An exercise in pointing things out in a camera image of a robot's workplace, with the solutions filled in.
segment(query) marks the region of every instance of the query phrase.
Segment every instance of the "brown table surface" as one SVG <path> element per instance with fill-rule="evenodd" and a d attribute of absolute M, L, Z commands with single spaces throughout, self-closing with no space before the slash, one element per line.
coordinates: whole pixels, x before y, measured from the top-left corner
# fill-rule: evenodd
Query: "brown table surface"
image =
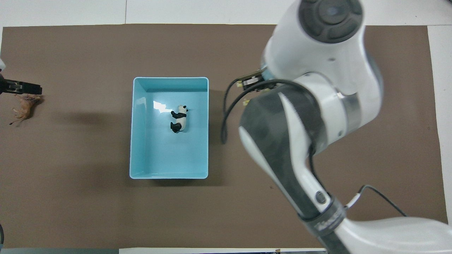
<path fill-rule="evenodd" d="M 4 76 L 41 84 L 44 93 L 33 117 L 13 126 L 19 103 L 0 95 L 5 247 L 320 247 L 242 147 L 242 106 L 229 120 L 228 143 L 219 142 L 223 91 L 259 67 L 273 28 L 4 28 Z M 427 28 L 368 27 L 366 46 L 385 79 L 381 113 L 316 156 L 318 174 L 342 203 L 368 183 L 408 214 L 446 222 Z M 207 179 L 129 178 L 137 76 L 209 78 Z M 398 214 L 365 192 L 348 216 Z"/>

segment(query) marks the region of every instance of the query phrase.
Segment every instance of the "toy panda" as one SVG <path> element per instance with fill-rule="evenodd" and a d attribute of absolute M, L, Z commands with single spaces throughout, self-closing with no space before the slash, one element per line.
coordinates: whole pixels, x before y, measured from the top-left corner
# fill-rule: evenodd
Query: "toy panda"
<path fill-rule="evenodd" d="M 187 106 L 179 105 L 179 113 L 175 113 L 174 111 L 171 111 L 171 115 L 176 119 L 176 123 L 171 122 L 171 130 L 173 130 L 174 133 L 183 131 L 185 128 L 185 125 L 187 124 Z"/>

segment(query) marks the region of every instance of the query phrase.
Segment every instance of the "blue tray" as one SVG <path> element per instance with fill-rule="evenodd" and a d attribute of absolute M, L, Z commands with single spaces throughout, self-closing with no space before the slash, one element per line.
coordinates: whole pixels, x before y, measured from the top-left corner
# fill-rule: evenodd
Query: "blue tray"
<path fill-rule="evenodd" d="M 171 111 L 186 105 L 187 124 L 174 133 Z M 208 175 L 209 80 L 205 77 L 133 80 L 130 177 L 204 179 Z"/>

